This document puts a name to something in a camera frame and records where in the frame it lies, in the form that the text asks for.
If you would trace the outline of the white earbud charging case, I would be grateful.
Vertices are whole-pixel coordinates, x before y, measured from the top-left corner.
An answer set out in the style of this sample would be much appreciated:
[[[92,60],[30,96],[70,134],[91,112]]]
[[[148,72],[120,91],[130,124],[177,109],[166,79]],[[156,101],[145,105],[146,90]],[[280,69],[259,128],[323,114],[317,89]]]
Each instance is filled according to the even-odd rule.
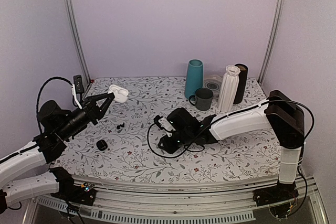
[[[118,103],[125,103],[128,100],[129,91],[118,85],[112,84],[109,87],[108,94],[114,94],[114,100]]]

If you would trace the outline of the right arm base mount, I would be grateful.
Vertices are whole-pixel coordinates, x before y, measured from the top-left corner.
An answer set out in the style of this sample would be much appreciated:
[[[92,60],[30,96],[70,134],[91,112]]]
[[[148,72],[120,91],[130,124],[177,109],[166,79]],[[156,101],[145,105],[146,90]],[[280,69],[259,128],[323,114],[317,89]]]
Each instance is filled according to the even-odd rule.
[[[299,196],[296,183],[283,184],[277,181],[276,185],[256,189],[253,191],[253,201],[257,206],[275,204],[285,200],[295,199]]]

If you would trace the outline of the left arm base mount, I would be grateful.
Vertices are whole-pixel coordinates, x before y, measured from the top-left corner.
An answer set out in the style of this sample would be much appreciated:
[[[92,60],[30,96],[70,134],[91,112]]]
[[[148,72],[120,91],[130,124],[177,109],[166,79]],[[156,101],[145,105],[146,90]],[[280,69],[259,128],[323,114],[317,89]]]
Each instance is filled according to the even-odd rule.
[[[62,167],[55,167],[49,170],[58,183],[59,189],[50,193],[52,197],[62,199],[66,202],[78,203],[86,206],[93,206],[97,191],[87,185],[75,185],[73,177]]]

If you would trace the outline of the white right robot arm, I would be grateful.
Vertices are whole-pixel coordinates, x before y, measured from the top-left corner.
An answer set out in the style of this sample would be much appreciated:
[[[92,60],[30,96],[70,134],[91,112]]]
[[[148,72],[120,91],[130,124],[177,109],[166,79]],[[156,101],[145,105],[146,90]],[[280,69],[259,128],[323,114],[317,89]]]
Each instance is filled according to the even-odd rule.
[[[154,123],[166,134],[158,148],[174,154],[182,147],[214,144],[228,137],[256,130],[272,130],[281,146],[279,184],[271,190],[276,201],[291,194],[300,154],[304,146],[306,108],[291,101],[279,90],[270,92],[261,102],[226,114],[212,114],[201,121],[185,108],[177,108],[166,119],[158,117]]]

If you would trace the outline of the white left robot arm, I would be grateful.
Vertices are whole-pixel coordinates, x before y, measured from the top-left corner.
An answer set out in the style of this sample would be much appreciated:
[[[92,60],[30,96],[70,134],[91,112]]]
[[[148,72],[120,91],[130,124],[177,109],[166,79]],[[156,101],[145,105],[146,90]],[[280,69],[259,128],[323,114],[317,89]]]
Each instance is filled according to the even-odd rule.
[[[74,179],[62,167],[51,168],[28,179],[17,180],[17,177],[58,159],[66,149],[65,143],[86,129],[89,123],[96,125],[114,99],[113,93],[89,96],[73,111],[61,109],[54,100],[45,102],[37,113],[44,132],[1,160],[1,212],[21,200],[43,194],[91,206],[96,190],[74,185]]]

